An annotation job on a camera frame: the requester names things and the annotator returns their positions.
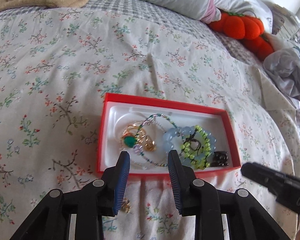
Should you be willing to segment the floral bed quilt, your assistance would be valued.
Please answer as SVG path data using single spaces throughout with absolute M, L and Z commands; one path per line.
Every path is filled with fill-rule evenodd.
M 54 188 L 97 178 L 105 96 L 228 112 L 241 161 L 300 177 L 300 119 L 254 54 L 137 0 L 0 12 L 0 239 Z

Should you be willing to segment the small gold earring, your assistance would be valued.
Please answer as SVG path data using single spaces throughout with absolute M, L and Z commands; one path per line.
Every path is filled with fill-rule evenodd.
M 128 198 L 123 198 L 120 210 L 124 213 L 130 213 L 131 204 L 130 204 L 130 200 Z

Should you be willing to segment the red Ace box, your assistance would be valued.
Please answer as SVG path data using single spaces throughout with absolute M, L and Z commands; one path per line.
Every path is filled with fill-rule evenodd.
M 130 155 L 130 174 L 168 175 L 167 155 L 176 150 L 183 165 L 199 177 L 217 176 L 241 167 L 236 138 L 223 109 L 123 94 L 106 94 L 97 152 L 98 173 Z M 228 166 L 211 167 L 213 153 L 226 151 Z

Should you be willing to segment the grey crumpled cloth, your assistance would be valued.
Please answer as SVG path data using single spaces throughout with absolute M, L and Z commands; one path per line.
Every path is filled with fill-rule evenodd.
M 266 57 L 263 67 L 279 91 L 300 108 L 300 48 L 284 48 Z

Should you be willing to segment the orange plush pumpkin toy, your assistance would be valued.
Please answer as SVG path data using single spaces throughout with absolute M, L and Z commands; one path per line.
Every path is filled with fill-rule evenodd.
M 254 53 L 260 61 L 274 52 L 272 45 L 264 39 L 264 25 L 256 17 L 222 12 L 221 19 L 208 26 L 218 33 L 239 40 L 245 48 Z

